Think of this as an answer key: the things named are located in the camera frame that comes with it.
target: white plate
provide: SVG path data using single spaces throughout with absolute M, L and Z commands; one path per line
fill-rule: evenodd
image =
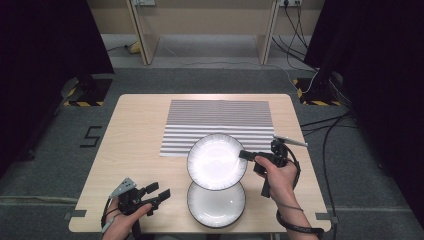
M 199 223 L 223 228 L 239 219 L 246 205 L 246 194 L 241 183 L 222 191 L 210 191 L 193 182 L 188 189 L 187 204 Z
M 247 168 L 247 161 L 238 157 L 240 150 L 244 150 L 241 143 L 229 135 L 217 133 L 200 139 L 187 157 L 191 179 L 208 190 L 234 186 Z

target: black cable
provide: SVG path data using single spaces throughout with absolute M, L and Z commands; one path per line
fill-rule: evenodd
M 280 42 L 282 43 L 282 44 L 284 44 L 284 46 L 286 46 L 287 48 L 290 48 L 284 41 L 283 41 L 283 39 L 281 39 L 281 36 L 280 35 L 278 35 L 278 38 L 280 39 Z M 305 54 L 304 53 L 302 53 L 302 52 L 299 52 L 299 51 L 297 51 L 296 49 L 293 49 L 293 48 L 290 48 L 291 49 L 291 51 L 293 51 L 293 52 L 296 52 L 297 54 L 300 54 L 300 55 L 302 55 L 303 57 L 305 56 Z
M 290 24 L 291 24 L 291 25 L 292 25 L 292 27 L 293 27 L 293 30 L 294 30 L 294 36 L 297 36 L 297 37 L 299 38 L 299 40 L 303 43 L 303 45 L 305 46 L 305 48 L 308 48 L 308 46 L 306 45 L 306 42 L 303 42 L 303 39 L 299 36 L 299 33 L 297 32 L 297 27 L 295 27 L 295 26 L 294 26 L 293 21 L 291 20 L 290 15 L 289 15 L 289 13 L 287 12 L 287 8 L 286 8 L 286 7 L 284 8 L 284 11 L 286 12 L 287 18 L 289 19 Z
M 132 43 L 132 44 L 130 44 L 130 45 L 124 45 L 124 46 L 118 46 L 118 47 L 110 48 L 110 49 L 107 49 L 106 51 L 110 52 L 110 51 L 115 50 L 115 49 L 118 49 L 118 48 L 125 48 L 125 49 L 127 49 L 127 51 L 129 52 L 128 48 L 129 48 L 130 46 L 134 45 L 135 43 L 137 43 L 137 42 L 134 42 L 134 43 Z
M 290 65 L 290 62 L 288 62 L 288 64 L 292 67 L 292 68 L 294 68 L 294 69 L 297 69 L 297 70 L 302 70 L 302 71 L 308 71 L 308 72 L 318 72 L 318 69 L 316 69 L 316 68 L 314 68 L 314 67 L 312 67 L 312 66 L 310 66 L 310 65 L 308 65 L 307 63 L 304 63 L 303 62 L 303 59 L 301 59 L 301 58 L 299 58 L 298 56 L 296 56 L 296 55 L 294 55 L 293 53 L 290 53 L 290 52 L 288 52 L 286 49 L 284 49 L 280 44 L 278 44 L 277 43 L 277 41 L 275 40 L 275 38 L 274 37 L 272 37 L 271 38 L 272 39 L 272 41 L 280 48 L 280 50 L 282 51 L 282 52 L 284 52 L 284 53 L 286 53 L 287 55 L 290 55 L 290 56 L 292 56 L 293 58 L 295 58 L 296 60 L 298 60 L 298 61 L 300 61 L 300 62 L 302 62 L 303 64 L 305 64 L 306 66 L 308 66 L 308 67 L 310 67 L 311 69 L 313 69 L 313 70 L 308 70 L 308 69 L 300 69 L 300 68 L 296 68 L 296 67 L 293 67 L 292 65 Z
M 302 6 L 298 1 L 296 1 L 296 8 L 297 8 L 297 17 L 298 17 L 298 23 L 300 27 L 300 33 L 302 34 L 303 42 L 305 43 L 306 49 L 308 49 L 308 44 L 306 43 L 305 35 L 303 34 L 303 28 L 302 28 L 302 22 L 300 21 L 300 16 L 302 16 Z
M 314 129 L 303 129 L 302 131 L 309 131 L 308 133 L 303 134 L 303 136 L 306 137 L 306 136 L 308 136 L 308 135 L 310 135 L 310 134 L 312 134 L 314 132 L 317 132 L 317 131 L 319 131 L 321 129 L 329 128 L 329 127 L 331 127 L 331 126 L 330 125 L 327 125 L 327 126 L 322 126 L 322 127 L 314 128 Z M 354 126 L 345 126 L 345 125 L 337 125 L 337 127 L 358 128 L 358 127 L 354 127 Z
M 337 123 L 339 123 L 341 120 L 343 120 L 346 116 L 348 116 L 350 114 L 351 114 L 350 111 L 343 114 L 328 128 L 327 133 L 325 134 L 325 137 L 324 137 L 324 143 L 322 145 L 322 165 L 323 165 L 323 170 L 324 170 L 325 185 L 326 185 L 327 190 L 328 190 L 328 195 L 330 197 L 331 209 L 333 211 L 333 217 L 335 219 L 337 219 L 337 214 L 336 214 L 336 207 L 334 205 L 333 195 L 331 194 L 330 183 L 328 181 L 328 176 L 327 176 L 327 165 L 326 165 L 326 160 L 325 160 L 325 146 L 327 144 L 327 139 L 328 139 L 328 135 L 330 134 L 330 131 L 337 125 Z M 332 225 L 333 225 L 333 240 L 335 240 L 336 235 L 337 235 L 337 223 L 333 222 Z
M 328 121 L 331 121 L 331 120 L 338 119 L 338 118 L 340 118 L 340 117 L 342 117 L 342 116 L 344 116 L 346 114 L 347 113 L 344 113 L 343 115 L 338 116 L 338 117 L 326 118 L 326 119 L 319 120 L 319 121 L 316 121 L 316 122 L 304 123 L 304 124 L 300 125 L 300 127 L 302 128 L 302 127 L 306 127 L 306 126 L 309 126 L 309 125 L 314 125 L 314 124 L 318 124 L 318 123 L 328 122 Z

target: cable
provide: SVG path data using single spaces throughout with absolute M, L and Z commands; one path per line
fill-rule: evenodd
M 325 147 L 326 147 L 326 144 L 327 144 L 327 139 L 328 139 L 328 136 L 330 134 L 330 131 L 337 125 L 337 123 L 342 121 L 346 116 L 348 116 L 350 114 L 351 114 L 350 111 L 343 114 L 328 128 L 327 133 L 325 134 L 325 137 L 324 137 L 324 143 L 322 145 L 322 166 L 323 166 L 323 170 L 324 170 L 325 185 L 327 187 L 328 195 L 330 197 L 330 204 L 331 204 L 331 209 L 333 211 L 333 218 L 335 218 L 335 219 L 337 219 L 337 213 L 336 213 L 336 207 L 334 205 L 333 195 L 331 194 L 330 183 L 328 181 L 327 165 L 326 165 L 326 160 L 325 160 Z M 337 235 L 337 223 L 332 223 L 332 225 L 333 225 L 333 240 L 335 240 L 336 235 Z
M 310 134 L 312 134 L 312 133 L 314 133 L 314 132 L 317 132 L 317 131 L 319 131 L 319 130 L 321 130 L 321 129 L 329 128 L 329 127 L 330 127 L 330 125 L 322 126 L 322 127 L 318 127 L 318 128 L 313 128 L 313 129 L 302 129 L 302 131 L 309 131 L 308 133 L 303 134 L 303 136 L 304 136 L 304 137 L 306 137 L 306 136 L 308 136 L 308 135 L 310 135 Z M 337 127 L 344 127 L 344 128 L 358 128 L 358 127 L 354 127 L 354 126 L 346 126 L 346 125 L 337 125 Z
M 328 122 L 328 121 L 331 121 L 331 120 L 338 119 L 338 118 L 342 117 L 343 115 L 338 116 L 338 117 L 326 118 L 326 119 L 319 120 L 319 121 L 316 121 L 316 122 L 304 123 L 304 124 L 300 125 L 300 127 L 302 128 L 302 127 L 306 127 L 306 126 L 309 126 L 309 125 L 314 125 L 314 124 L 318 124 L 318 123 Z
M 290 48 L 284 41 L 283 41 L 283 39 L 281 39 L 281 36 L 280 35 L 278 35 L 278 38 L 280 39 L 280 42 L 282 43 L 282 44 L 284 44 L 284 46 L 286 46 L 287 48 Z M 299 51 L 297 51 L 296 49 L 293 49 L 293 48 L 291 48 L 291 51 L 293 51 L 293 52 L 295 52 L 295 53 L 297 53 L 297 54 L 300 54 L 300 55 L 302 55 L 303 57 L 305 56 L 305 54 L 304 53 L 302 53 L 302 52 L 299 52 Z
M 302 6 L 300 5 L 300 2 L 295 1 L 296 3 L 296 8 L 297 8 L 297 17 L 298 17 L 298 23 L 300 26 L 300 33 L 302 34 L 302 38 L 303 38 L 303 42 L 305 43 L 305 47 L 306 49 L 308 49 L 308 44 L 306 43 L 305 40 L 305 35 L 303 35 L 303 28 L 302 28 L 302 22 L 300 21 L 300 16 L 302 15 Z
M 118 47 L 110 48 L 110 49 L 107 49 L 106 51 L 110 52 L 110 51 L 115 50 L 115 49 L 118 49 L 118 48 L 125 48 L 129 52 L 128 48 L 130 46 L 134 45 L 135 43 L 137 43 L 137 42 L 134 42 L 134 43 L 132 43 L 130 45 L 124 45 L 124 46 L 118 46 Z
M 251 63 L 251 62 L 225 62 L 225 61 L 212 61 L 212 62 L 190 62 L 190 63 L 186 63 L 186 62 L 175 62 L 175 61 L 171 61 L 171 62 L 173 62 L 173 63 L 178 63 L 178 64 L 183 64 L 184 66 L 187 66 L 187 65 L 195 65 L 195 64 L 220 64 L 220 63 L 223 63 L 223 64 L 250 64 L 250 65 L 254 65 L 254 66 L 259 66 L 259 67 L 276 67 L 276 68 L 279 68 L 279 69 L 281 69 L 281 70 L 283 70 L 285 73 L 286 73 L 286 75 L 287 75 L 287 78 L 288 78 L 288 80 L 289 80 L 289 82 L 290 82 L 290 84 L 294 87 L 294 89 L 297 91 L 297 88 L 296 88 L 296 86 L 293 84 L 293 82 L 292 81 L 290 81 L 290 73 L 286 70 L 286 69 L 284 69 L 284 68 L 282 68 L 282 67 L 280 67 L 280 66 L 278 66 L 278 65 L 273 65 L 273 64 L 267 64 L 267 65 L 260 65 L 260 64 L 256 64 L 256 63 Z
M 287 56 L 287 63 L 290 65 L 290 67 L 292 67 L 292 68 L 294 68 L 294 69 L 297 69 L 297 70 L 302 70 L 302 71 L 308 71 L 308 72 L 318 72 L 318 69 L 316 69 L 316 68 L 314 68 L 314 67 L 312 67 L 312 66 L 310 66 L 310 65 L 308 65 L 307 63 L 304 63 L 303 62 L 303 59 L 301 59 L 300 57 L 298 57 L 298 56 L 296 56 L 296 55 L 294 55 L 294 54 L 292 54 L 292 53 L 290 53 L 288 50 L 286 50 L 286 49 L 284 49 L 280 44 L 278 44 L 277 43 L 277 41 L 274 39 L 274 37 L 272 37 L 272 41 L 280 48 L 280 50 L 282 51 L 282 52 L 284 52 L 284 53 L 286 53 L 287 55 L 290 55 L 290 56 L 292 56 L 293 58 L 295 58 L 296 60 L 298 60 L 298 61 L 300 61 L 301 63 L 303 63 L 303 64 L 305 64 L 306 66 L 308 66 L 308 67 L 310 67 L 311 69 L 313 69 L 313 70 L 308 70 L 308 69 L 300 69 L 300 68 L 296 68 L 296 67 L 293 67 L 291 64 L 290 64 L 290 62 L 288 61 L 288 56 Z
M 298 22 L 298 23 L 297 23 L 297 26 L 296 26 L 296 27 L 294 27 L 293 21 L 291 20 L 290 15 L 289 15 L 289 13 L 287 12 L 287 7 L 285 7 L 285 8 L 284 8 L 284 11 L 286 12 L 287 18 L 289 19 L 290 24 L 291 24 L 291 25 L 292 25 L 292 27 L 293 27 L 293 30 L 294 30 L 294 36 L 297 36 L 297 37 L 299 38 L 299 40 L 302 42 L 303 46 L 305 46 L 305 48 L 308 48 L 308 46 L 307 46 L 306 42 L 304 42 L 304 41 L 303 41 L 303 39 L 299 36 L 299 33 L 297 32 L 297 26 L 299 25 L 300 17 L 299 17 L 299 19 L 298 19 L 298 21 L 297 21 L 297 22 Z

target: black and white stripes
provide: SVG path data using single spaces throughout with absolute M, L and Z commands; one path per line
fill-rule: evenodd
M 160 156 L 187 156 L 202 137 L 228 134 L 247 151 L 270 151 L 274 127 L 266 101 L 172 100 Z

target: human hand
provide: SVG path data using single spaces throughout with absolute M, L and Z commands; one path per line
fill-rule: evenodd
M 148 203 L 146 205 L 141 206 L 137 211 L 135 211 L 131 215 L 123 215 L 121 211 L 118 209 L 118 198 L 113 198 L 109 208 L 107 209 L 107 213 L 109 213 L 106 217 L 106 222 L 108 222 L 112 217 L 115 216 L 112 224 L 106 230 L 103 235 L 103 240 L 106 239 L 125 239 L 131 231 L 134 223 L 139 220 L 142 216 L 144 216 L 149 210 L 152 208 L 152 204 Z
M 287 204 L 288 200 L 294 197 L 293 183 L 297 174 L 297 168 L 294 163 L 288 161 L 285 167 L 278 168 L 268 159 L 261 156 L 256 156 L 255 162 L 266 169 L 265 174 L 260 176 L 268 178 L 272 199 L 277 205 Z

